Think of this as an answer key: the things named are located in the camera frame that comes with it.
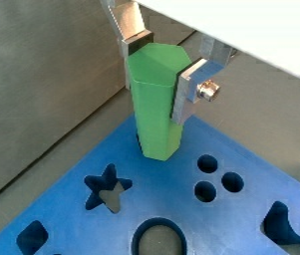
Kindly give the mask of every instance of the blue shape sorter board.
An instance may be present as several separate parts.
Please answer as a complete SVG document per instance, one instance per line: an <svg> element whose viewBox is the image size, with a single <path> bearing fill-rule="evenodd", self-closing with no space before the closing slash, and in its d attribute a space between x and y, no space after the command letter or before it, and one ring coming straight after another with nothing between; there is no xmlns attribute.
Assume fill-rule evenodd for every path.
<svg viewBox="0 0 300 255"><path fill-rule="evenodd" d="M102 197L117 187L120 211ZM287 254L300 183L196 117L172 158L145 158L130 117L0 232L0 254L138 255L156 225L188 255Z"/></svg>

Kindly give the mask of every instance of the green block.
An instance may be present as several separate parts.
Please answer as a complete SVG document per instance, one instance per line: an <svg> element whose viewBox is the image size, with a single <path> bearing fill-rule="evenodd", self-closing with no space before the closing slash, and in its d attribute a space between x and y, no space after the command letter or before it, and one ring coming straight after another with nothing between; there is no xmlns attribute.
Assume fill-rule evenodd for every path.
<svg viewBox="0 0 300 255"><path fill-rule="evenodd" d="M146 157L168 160L182 126L170 120L177 73L191 64L181 46L148 44L128 59L140 141Z"/></svg>

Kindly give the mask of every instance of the cutout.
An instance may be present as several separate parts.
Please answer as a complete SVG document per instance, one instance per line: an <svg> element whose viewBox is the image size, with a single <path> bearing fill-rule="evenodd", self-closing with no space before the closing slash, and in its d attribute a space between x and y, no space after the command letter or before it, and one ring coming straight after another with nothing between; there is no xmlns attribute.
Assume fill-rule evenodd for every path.
<svg viewBox="0 0 300 255"><path fill-rule="evenodd" d="M203 155L197 160L197 167L205 173L216 172L219 168L217 159L212 155Z"/></svg>
<svg viewBox="0 0 300 255"><path fill-rule="evenodd" d="M300 244L300 236L292 229L288 220L288 207L280 201L276 201L263 221L263 232L268 238L288 249L288 246Z"/></svg>
<svg viewBox="0 0 300 255"><path fill-rule="evenodd" d="M85 183L93 191L86 201L86 209L93 210L97 206L105 203L113 213L120 212L120 195L125 190L132 188L133 182L129 179L117 178L116 166L110 163L105 169L102 176L86 176Z"/></svg>
<svg viewBox="0 0 300 255"><path fill-rule="evenodd" d="M195 195L201 202L211 202L216 198L216 188L208 181L201 181L195 187Z"/></svg>
<svg viewBox="0 0 300 255"><path fill-rule="evenodd" d="M177 225L153 218L140 226L133 239L133 255L187 255L187 241Z"/></svg>
<svg viewBox="0 0 300 255"><path fill-rule="evenodd" d="M49 232L35 220L17 237L17 245L23 255L34 255L49 240Z"/></svg>
<svg viewBox="0 0 300 255"><path fill-rule="evenodd" d="M221 183L229 192L240 192L244 187L241 176L236 172L227 172L221 178Z"/></svg>

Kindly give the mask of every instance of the bolt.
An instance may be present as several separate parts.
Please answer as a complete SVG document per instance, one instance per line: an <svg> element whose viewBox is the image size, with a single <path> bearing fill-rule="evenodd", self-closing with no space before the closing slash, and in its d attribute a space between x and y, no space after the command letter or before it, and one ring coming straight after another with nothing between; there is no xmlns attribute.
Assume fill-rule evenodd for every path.
<svg viewBox="0 0 300 255"><path fill-rule="evenodd" d="M213 101L219 95L220 85L213 80L207 80L197 86L197 96L201 99Z"/></svg>

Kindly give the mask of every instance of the metal bracket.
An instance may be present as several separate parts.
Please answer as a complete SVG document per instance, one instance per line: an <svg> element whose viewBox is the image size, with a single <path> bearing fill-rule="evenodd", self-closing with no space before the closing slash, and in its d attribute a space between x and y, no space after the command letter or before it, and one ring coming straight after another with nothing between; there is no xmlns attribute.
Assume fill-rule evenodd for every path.
<svg viewBox="0 0 300 255"><path fill-rule="evenodd" d="M231 60L232 48L208 35L203 35L200 44L201 60L197 60L180 73L172 120L182 125L195 113L195 104L200 98L212 101L220 86L211 80Z"/></svg>
<svg viewBox="0 0 300 255"><path fill-rule="evenodd" d="M104 10L118 37L121 55L128 57L142 46L153 42L153 32L146 29L140 4L132 0L101 0ZM130 89L129 71L126 72L126 88Z"/></svg>

